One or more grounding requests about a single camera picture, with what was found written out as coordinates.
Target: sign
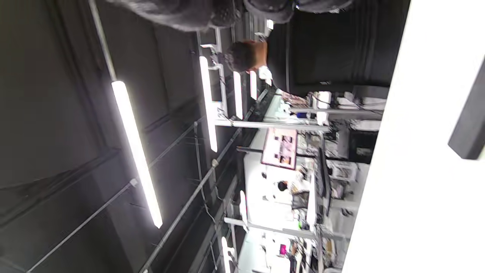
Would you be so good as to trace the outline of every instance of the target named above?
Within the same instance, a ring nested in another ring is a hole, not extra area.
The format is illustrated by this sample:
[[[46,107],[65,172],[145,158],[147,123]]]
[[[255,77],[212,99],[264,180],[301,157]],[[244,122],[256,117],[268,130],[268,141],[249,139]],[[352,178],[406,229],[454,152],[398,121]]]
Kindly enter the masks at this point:
[[[268,128],[261,164],[294,170],[297,136],[296,130]]]

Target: fluorescent light tube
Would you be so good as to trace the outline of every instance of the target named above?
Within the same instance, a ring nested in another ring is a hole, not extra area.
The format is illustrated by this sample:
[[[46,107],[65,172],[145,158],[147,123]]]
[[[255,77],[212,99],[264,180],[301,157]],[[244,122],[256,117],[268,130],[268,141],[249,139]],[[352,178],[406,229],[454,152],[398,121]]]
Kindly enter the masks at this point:
[[[212,93],[210,90],[209,65],[207,58],[199,57],[200,73],[202,75],[202,87],[204,88],[204,102],[206,105],[207,127],[209,128],[210,148],[217,152],[217,137],[215,134],[214,120],[216,118],[214,106],[212,105]]]
[[[145,193],[146,202],[148,203],[148,209],[150,210],[153,223],[157,228],[160,228],[162,226],[162,216],[160,214],[160,208],[158,207],[157,196],[153,189],[150,172],[148,171],[148,165],[146,164],[145,153],[143,152],[142,142],[140,140],[140,135],[138,134],[138,128],[136,127],[133,109],[129,102],[128,91],[122,81],[113,82],[111,85],[113,87],[118,110],[120,111],[121,120],[123,121],[123,126],[125,127],[125,132],[128,137],[131,154],[133,155],[133,160],[135,161],[143,192]]]
[[[241,75],[234,72],[234,100],[236,101],[236,116],[243,119],[243,94],[241,92]]]
[[[257,100],[258,99],[258,86],[256,81],[256,72],[251,71],[249,73],[249,77],[251,78],[251,98]]]
[[[227,247],[227,240],[225,237],[222,237],[221,244],[222,244],[222,254],[224,257],[224,270],[226,273],[231,273],[231,267],[229,265],[229,261],[232,261],[232,258],[229,256],[228,252],[231,252],[231,254],[233,254],[234,248]]]
[[[248,232],[249,230],[247,229],[246,195],[244,194],[244,191],[241,191],[241,203],[239,203],[239,212],[241,213],[242,221],[245,225],[244,230]]]

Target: person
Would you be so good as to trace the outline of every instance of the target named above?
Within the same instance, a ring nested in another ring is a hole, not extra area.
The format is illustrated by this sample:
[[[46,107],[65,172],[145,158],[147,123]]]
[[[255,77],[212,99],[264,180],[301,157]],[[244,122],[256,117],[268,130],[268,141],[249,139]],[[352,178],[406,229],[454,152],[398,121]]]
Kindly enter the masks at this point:
[[[273,84],[286,91],[286,24],[276,24],[265,41],[233,43],[226,51],[229,69],[235,72],[257,71],[266,66]]]

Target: pipe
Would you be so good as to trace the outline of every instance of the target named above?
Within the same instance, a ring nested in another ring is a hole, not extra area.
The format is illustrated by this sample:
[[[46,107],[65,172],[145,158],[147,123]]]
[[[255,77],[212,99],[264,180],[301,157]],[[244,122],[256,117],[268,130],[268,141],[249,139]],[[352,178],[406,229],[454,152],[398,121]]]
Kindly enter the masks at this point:
[[[89,7],[91,8],[91,14],[93,15],[94,25],[96,26],[97,36],[101,43],[101,49],[103,50],[104,60],[110,73],[111,82],[117,81],[116,73],[114,71],[113,61],[111,60],[110,50],[108,48],[108,41],[104,35],[103,25],[101,24],[101,18],[99,17],[99,11],[97,10],[96,0],[89,0]]]
[[[360,109],[313,109],[313,108],[290,108],[294,113],[318,113],[325,112],[328,114],[349,114],[349,115],[382,115],[382,110],[360,110]]]
[[[231,144],[234,142],[234,140],[236,139],[236,137],[239,135],[239,133],[241,132],[241,129],[238,129],[236,131],[236,133],[232,136],[231,140],[229,141],[229,143],[224,147],[224,149],[221,151],[220,155],[217,157],[217,162],[220,162],[221,159],[224,157],[224,155],[226,154],[226,152],[228,151],[229,147],[231,146]],[[197,186],[197,188],[194,190],[194,192],[192,193],[192,195],[190,196],[190,198],[188,199],[187,203],[185,203],[184,207],[182,208],[182,210],[179,212],[179,214],[177,215],[177,218],[175,218],[175,220],[173,221],[173,223],[170,225],[170,227],[168,228],[167,232],[165,233],[165,235],[163,236],[163,238],[160,240],[160,242],[157,244],[157,247],[153,250],[152,254],[150,255],[150,257],[148,258],[148,260],[145,262],[145,264],[143,265],[143,267],[140,269],[140,273],[144,273],[145,271],[148,270],[148,267],[151,265],[151,263],[155,260],[155,257],[157,256],[158,252],[160,252],[160,250],[162,249],[163,245],[165,245],[165,243],[167,242],[168,240],[168,237],[172,234],[172,232],[174,231],[175,227],[177,226],[178,222],[182,219],[182,216],[185,214],[185,212],[187,211],[187,209],[189,208],[190,204],[194,201],[195,197],[197,196],[197,194],[199,193],[199,191],[202,189],[202,187],[204,186],[204,184],[207,182],[207,180],[209,179],[210,175],[212,174],[212,172],[215,171],[215,168],[216,167],[211,167],[206,175],[204,176],[204,178],[200,181],[199,185]]]
[[[228,127],[244,127],[244,128],[279,128],[279,129],[293,129],[293,130],[308,130],[308,131],[323,131],[328,132],[326,126],[309,125],[309,124],[288,124],[279,122],[255,122],[255,121],[241,121],[229,119],[216,119],[214,121],[217,126]]]

